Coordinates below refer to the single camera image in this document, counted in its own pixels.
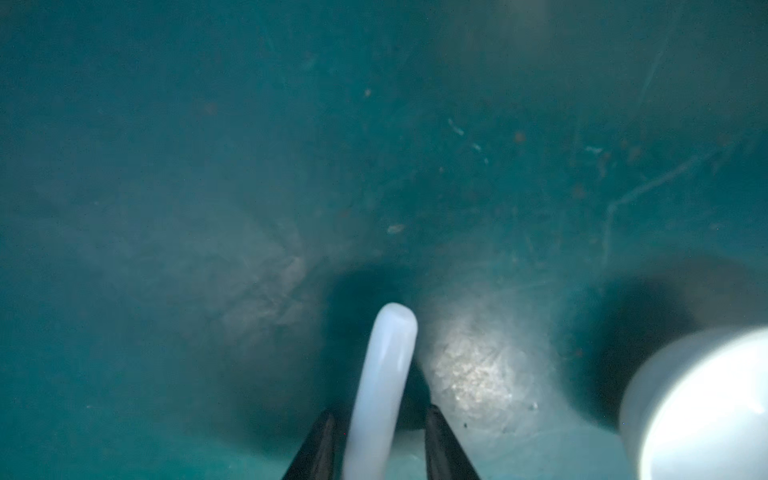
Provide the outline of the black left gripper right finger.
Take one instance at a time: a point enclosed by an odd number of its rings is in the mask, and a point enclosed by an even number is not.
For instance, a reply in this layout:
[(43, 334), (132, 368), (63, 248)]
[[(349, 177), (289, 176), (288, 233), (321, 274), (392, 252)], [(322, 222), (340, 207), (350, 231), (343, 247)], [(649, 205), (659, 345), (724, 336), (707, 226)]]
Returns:
[(480, 477), (437, 405), (425, 417), (428, 480), (479, 480)]

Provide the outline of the white pestle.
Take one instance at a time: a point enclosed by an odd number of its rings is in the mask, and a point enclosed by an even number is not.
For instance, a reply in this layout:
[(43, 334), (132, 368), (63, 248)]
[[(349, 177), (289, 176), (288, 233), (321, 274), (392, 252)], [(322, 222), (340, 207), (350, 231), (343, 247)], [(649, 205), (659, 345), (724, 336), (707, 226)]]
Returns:
[(388, 303), (378, 312), (347, 433), (343, 479), (384, 477), (417, 334), (418, 322), (408, 307)]

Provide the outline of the small white cup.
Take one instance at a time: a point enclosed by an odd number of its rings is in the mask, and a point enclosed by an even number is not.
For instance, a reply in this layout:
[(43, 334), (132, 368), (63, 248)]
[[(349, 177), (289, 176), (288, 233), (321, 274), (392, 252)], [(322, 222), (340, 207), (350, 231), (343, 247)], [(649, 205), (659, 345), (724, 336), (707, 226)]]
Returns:
[(766, 478), (766, 328), (702, 330), (653, 354), (618, 427), (637, 479)]

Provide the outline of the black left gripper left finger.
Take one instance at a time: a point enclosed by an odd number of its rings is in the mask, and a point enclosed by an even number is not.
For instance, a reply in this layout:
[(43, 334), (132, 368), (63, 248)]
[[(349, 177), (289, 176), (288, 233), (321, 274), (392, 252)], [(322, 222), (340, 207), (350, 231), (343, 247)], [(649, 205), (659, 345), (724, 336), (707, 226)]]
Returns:
[(283, 480), (332, 480), (335, 475), (337, 421), (330, 409), (323, 411), (283, 475)]

